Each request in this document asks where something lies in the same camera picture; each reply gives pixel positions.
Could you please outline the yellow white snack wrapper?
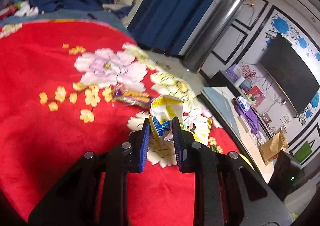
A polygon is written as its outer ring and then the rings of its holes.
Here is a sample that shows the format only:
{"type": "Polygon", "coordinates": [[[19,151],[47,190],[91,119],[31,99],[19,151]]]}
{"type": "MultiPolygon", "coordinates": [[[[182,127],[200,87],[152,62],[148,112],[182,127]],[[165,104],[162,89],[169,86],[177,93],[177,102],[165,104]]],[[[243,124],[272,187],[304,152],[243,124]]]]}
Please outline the yellow white snack wrapper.
{"type": "Polygon", "coordinates": [[[165,138],[172,131],[174,117],[178,117],[180,127],[184,127],[183,104],[182,99],[170,95],[158,96],[151,103],[149,122],[157,147],[162,147],[165,138]]]}

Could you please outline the yellow rimmed trash bin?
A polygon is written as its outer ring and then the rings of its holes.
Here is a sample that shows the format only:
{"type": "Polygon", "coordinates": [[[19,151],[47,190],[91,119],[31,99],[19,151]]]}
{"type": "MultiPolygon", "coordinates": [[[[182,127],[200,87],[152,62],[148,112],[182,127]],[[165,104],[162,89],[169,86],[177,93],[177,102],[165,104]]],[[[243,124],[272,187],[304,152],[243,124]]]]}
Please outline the yellow rimmed trash bin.
{"type": "Polygon", "coordinates": [[[239,153],[239,156],[242,157],[242,159],[254,170],[252,164],[250,163],[250,161],[241,153],[239,153]]]}

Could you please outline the purple gold candy wrapper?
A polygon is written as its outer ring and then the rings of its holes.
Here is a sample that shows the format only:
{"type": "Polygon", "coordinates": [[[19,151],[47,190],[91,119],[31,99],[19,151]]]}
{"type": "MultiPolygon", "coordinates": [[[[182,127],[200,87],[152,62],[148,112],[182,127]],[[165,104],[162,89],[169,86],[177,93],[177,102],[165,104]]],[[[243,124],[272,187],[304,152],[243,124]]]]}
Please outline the purple gold candy wrapper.
{"type": "Polygon", "coordinates": [[[130,106],[139,106],[141,108],[149,108],[153,97],[148,93],[141,93],[126,87],[117,87],[113,91],[113,99],[127,103],[130,106]]]}

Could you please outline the coffee table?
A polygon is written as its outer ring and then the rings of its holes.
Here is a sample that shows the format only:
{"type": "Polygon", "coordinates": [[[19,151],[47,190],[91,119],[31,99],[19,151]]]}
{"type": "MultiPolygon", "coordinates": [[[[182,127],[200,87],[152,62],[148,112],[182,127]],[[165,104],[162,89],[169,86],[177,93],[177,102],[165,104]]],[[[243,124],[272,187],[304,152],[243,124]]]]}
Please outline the coffee table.
{"type": "Polygon", "coordinates": [[[253,169],[268,183],[274,172],[274,166],[272,163],[265,165],[257,146],[257,140],[253,134],[246,132],[241,124],[240,115],[234,108],[233,99],[235,97],[232,92],[227,87],[204,87],[197,98],[232,138],[253,169]]]}

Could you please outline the white power strip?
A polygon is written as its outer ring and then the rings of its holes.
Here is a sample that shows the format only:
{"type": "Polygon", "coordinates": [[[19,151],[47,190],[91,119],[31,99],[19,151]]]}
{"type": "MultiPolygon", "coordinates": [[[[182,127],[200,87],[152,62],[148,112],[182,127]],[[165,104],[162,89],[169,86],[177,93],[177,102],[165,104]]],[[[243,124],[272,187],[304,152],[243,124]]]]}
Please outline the white power strip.
{"type": "Polygon", "coordinates": [[[241,123],[241,125],[243,126],[244,130],[247,133],[251,132],[251,127],[249,126],[249,124],[247,123],[246,119],[242,115],[238,116],[238,120],[239,120],[239,122],[241,123]]]}

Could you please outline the purple bag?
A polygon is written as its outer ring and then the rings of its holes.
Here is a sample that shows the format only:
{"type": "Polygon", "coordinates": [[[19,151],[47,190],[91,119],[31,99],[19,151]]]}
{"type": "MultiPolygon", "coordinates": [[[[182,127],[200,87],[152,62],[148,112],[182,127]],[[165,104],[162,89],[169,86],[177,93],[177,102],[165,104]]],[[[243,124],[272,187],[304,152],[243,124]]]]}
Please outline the purple bag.
{"type": "Polygon", "coordinates": [[[251,127],[251,132],[253,134],[258,134],[260,129],[259,129],[259,120],[257,118],[257,115],[253,112],[253,110],[251,109],[251,106],[250,106],[250,109],[247,113],[244,113],[240,107],[237,105],[236,101],[235,101],[236,98],[234,98],[232,100],[233,104],[234,104],[234,108],[236,110],[236,112],[239,114],[239,115],[242,115],[247,123],[249,124],[249,126],[251,127]]]}

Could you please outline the tissue pack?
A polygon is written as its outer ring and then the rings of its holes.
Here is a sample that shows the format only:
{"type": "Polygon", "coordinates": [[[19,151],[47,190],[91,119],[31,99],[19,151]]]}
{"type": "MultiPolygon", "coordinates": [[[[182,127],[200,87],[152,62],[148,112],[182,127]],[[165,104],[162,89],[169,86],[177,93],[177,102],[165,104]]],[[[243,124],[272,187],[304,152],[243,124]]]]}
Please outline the tissue pack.
{"type": "Polygon", "coordinates": [[[240,109],[244,112],[247,113],[250,109],[250,104],[248,103],[248,101],[242,97],[239,96],[235,99],[237,105],[240,107],[240,109]]]}

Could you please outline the tv cabinet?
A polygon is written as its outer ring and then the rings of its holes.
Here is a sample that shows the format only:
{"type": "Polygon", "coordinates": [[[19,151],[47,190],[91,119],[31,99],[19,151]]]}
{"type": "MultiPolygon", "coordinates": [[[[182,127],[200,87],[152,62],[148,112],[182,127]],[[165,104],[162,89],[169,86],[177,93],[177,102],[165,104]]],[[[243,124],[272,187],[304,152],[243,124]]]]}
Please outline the tv cabinet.
{"type": "MultiPolygon", "coordinates": [[[[241,91],[241,89],[234,85],[234,81],[232,81],[228,77],[228,75],[226,74],[225,71],[218,71],[207,82],[211,87],[227,87],[231,91],[231,93],[234,95],[234,98],[242,96],[247,101],[249,101],[248,98],[246,97],[246,95],[241,91]]],[[[249,104],[251,106],[251,109],[257,115],[257,118],[259,120],[260,132],[262,132],[263,136],[267,140],[271,139],[273,137],[273,134],[269,131],[267,125],[264,123],[264,121],[263,121],[262,117],[260,116],[260,114],[254,109],[253,105],[251,103],[249,103],[249,104]]]]}

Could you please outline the white cylinder cup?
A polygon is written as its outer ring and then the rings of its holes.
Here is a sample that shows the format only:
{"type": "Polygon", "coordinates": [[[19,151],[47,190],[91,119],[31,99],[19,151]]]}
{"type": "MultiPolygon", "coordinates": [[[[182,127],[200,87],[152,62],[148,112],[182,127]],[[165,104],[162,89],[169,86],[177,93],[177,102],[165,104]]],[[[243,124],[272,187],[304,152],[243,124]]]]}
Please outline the white cylinder cup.
{"type": "Polygon", "coordinates": [[[240,85],[244,82],[245,78],[243,76],[240,76],[235,82],[234,85],[236,87],[240,87],[240,85]]]}

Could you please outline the silver standing air conditioner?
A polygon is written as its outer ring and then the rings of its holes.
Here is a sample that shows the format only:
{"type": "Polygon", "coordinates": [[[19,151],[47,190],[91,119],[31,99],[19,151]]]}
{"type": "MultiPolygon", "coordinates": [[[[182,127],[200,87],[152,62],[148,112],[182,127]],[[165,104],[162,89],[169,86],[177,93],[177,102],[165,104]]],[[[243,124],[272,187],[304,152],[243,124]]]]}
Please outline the silver standing air conditioner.
{"type": "Polygon", "coordinates": [[[223,0],[212,16],[204,24],[199,35],[191,43],[181,64],[192,73],[199,72],[201,66],[219,43],[221,36],[234,21],[244,0],[223,0]]]}

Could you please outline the red artificial flowers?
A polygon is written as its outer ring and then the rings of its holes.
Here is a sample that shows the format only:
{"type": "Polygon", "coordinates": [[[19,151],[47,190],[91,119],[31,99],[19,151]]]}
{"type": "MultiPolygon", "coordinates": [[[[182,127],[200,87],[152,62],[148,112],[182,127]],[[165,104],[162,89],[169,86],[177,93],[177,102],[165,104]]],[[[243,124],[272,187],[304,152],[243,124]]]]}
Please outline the red artificial flowers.
{"type": "Polygon", "coordinates": [[[257,78],[257,71],[246,64],[242,65],[241,73],[244,78],[257,78]]]}

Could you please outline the brown paper bag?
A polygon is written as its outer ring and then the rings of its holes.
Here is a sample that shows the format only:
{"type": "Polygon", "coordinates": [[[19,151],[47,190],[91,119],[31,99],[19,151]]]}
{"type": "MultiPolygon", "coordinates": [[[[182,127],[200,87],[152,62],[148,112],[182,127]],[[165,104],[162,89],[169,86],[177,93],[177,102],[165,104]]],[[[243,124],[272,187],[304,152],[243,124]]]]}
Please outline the brown paper bag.
{"type": "Polygon", "coordinates": [[[278,132],[272,139],[259,146],[259,152],[265,165],[276,160],[280,151],[285,151],[289,147],[287,138],[283,131],[278,132]]]}

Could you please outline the blue curtain right panel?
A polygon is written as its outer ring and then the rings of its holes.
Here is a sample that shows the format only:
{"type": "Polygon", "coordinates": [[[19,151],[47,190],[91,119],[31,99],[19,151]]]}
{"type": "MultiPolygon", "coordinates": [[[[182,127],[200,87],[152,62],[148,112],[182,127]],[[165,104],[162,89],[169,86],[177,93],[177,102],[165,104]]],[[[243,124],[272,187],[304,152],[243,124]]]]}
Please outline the blue curtain right panel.
{"type": "Polygon", "coordinates": [[[137,43],[178,55],[214,0],[143,0],[128,26],[137,43]]]}

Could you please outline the colourful picture frame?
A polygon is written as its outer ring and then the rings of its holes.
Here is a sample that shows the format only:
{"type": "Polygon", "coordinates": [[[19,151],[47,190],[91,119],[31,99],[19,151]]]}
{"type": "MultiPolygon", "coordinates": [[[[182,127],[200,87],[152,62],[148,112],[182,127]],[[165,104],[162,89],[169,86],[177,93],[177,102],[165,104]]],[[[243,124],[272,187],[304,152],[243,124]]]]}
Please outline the colourful picture frame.
{"type": "Polygon", "coordinates": [[[265,99],[263,92],[257,86],[253,86],[246,95],[255,107],[259,106],[265,99]]]}

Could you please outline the black wall television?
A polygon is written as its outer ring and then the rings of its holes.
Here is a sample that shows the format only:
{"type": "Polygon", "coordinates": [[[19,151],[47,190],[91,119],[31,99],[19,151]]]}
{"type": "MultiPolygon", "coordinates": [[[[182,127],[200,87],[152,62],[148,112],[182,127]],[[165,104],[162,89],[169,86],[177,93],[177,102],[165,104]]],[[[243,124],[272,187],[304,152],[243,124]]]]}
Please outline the black wall television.
{"type": "Polygon", "coordinates": [[[259,65],[274,79],[296,114],[302,114],[319,90],[319,83],[292,44],[277,34],[268,44],[259,65]]]}

